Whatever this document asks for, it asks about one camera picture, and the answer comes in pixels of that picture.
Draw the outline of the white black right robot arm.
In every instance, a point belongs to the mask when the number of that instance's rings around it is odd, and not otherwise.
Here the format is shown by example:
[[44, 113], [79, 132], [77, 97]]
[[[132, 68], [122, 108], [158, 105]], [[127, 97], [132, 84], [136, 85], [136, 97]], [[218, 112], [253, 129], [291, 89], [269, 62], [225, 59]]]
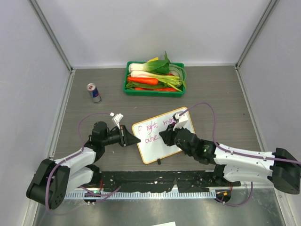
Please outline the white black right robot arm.
[[287, 194], [299, 194], [301, 163], [286, 149], [255, 152], [229, 147], [200, 139], [188, 129], [174, 128], [173, 124], [159, 132], [163, 143], [177, 146], [201, 164], [214, 164], [213, 182], [223, 186], [227, 182], [249, 181], [271, 183]]

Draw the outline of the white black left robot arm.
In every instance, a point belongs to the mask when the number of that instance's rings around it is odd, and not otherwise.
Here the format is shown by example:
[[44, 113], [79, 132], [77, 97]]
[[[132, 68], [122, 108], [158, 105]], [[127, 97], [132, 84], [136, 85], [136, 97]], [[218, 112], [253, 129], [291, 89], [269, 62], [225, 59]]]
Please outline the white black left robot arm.
[[121, 147], [140, 143], [126, 126], [119, 125], [109, 129], [99, 121], [94, 124], [88, 141], [82, 148], [65, 158], [44, 159], [27, 188], [26, 197], [54, 210], [63, 202], [66, 194], [81, 185], [94, 188], [99, 185], [101, 173], [94, 165], [105, 152], [107, 145], [119, 144]]

